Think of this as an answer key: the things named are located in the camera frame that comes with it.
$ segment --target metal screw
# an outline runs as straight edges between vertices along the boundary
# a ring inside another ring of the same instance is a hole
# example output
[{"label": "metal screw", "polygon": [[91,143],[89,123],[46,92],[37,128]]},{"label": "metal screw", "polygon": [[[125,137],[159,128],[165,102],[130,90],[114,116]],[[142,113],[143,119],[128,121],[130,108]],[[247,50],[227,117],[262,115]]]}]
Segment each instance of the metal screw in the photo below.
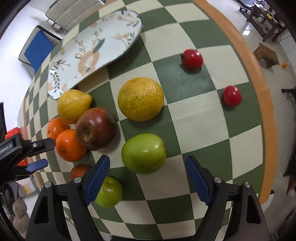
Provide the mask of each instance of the metal screw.
[{"label": "metal screw", "polygon": [[249,188],[249,187],[251,187],[251,183],[249,183],[249,182],[244,182],[244,186],[247,187],[247,188]]},{"label": "metal screw", "polygon": [[75,183],[80,183],[81,182],[81,177],[76,177],[76,178],[74,178],[74,182]]},{"label": "metal screw", "polygon": [[51,182],[47,182],[47,183],[44,184],[44,186],[45,186],[46,188],[49,188],[51,185],[52,185]]},{"label": "metal screw", "polygon": [[215,177],[215,178],[214,178],[214,182],[216,182],[216,183],[221,183],[221,182],[222,182],[222,179],[219,178],[219,177]]}]

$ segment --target oval plate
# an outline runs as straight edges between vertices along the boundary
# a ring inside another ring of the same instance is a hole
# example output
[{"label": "oval plate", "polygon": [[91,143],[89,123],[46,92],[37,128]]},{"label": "oval plate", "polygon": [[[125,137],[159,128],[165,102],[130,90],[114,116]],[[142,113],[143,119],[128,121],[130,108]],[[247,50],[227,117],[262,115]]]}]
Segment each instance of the oval plate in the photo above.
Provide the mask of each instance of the oval plate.
[{"label": "oval plate", "polygon": [[90,24],[55,56],[47,92],[57,100],[65,91],[124,55],[142,31],[139,15],[130,10],[110,13]]}]

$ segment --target green apple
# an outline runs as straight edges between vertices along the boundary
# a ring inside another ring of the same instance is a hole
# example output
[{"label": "green apple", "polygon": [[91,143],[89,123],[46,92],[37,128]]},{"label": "green apple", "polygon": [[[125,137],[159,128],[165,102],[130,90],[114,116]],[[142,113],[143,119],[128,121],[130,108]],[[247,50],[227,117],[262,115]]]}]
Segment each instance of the green apple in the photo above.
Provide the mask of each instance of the green apple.
[{"label": "green apple", "polygon": [[101,207],[113,207],[119,203],[122,197],[122,187],[118,180],[106,177],[96,197],[96,204]]},{"label": "green apple", "polygon": [[150,174],[165,163],[165,144],[154,134],[143,133],[129,139],[121,150],[124,165],[138,174]]}]

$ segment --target red cherry tomato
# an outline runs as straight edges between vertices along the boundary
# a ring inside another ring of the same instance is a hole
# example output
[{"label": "red cherry tomato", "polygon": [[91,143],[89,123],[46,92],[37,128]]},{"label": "red cherry tomato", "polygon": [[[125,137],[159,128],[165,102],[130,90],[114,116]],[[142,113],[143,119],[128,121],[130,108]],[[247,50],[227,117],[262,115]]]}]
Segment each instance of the red cherry tomato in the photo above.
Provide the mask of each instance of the red cherry tomato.
[{"label": "red cherry tomato", "polygon": [[242,101],[242,94],[237,87],[229,85],[223,91],[223,98],[226,104],[230,106],[237,106]]},{"label": "red cherry tomato", "polygon": [[203,57],[196,49],[187,49],[181,55],[181,60],[184,66],[189,69],[201,68]]}]

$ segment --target lemon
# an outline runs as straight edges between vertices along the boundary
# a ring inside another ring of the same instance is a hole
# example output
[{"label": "lemon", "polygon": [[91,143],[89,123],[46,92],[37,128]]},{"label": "lemon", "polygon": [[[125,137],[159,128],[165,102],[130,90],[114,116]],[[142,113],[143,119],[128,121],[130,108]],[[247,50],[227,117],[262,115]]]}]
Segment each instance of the lemon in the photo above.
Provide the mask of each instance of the lemon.
[{"label": "lemon", "polygon": [[118,94],[121,112],[133,121],[148,121],[155,117],[163,106],[163,100],[161,86],[144,77],[129,80]]},{"label": "lemon", "polygon": [[68,124],[75,124],[79,117],[89,109],[92,98],[79,90],[68,90],[58,99],[57,111],[60,118]]}]

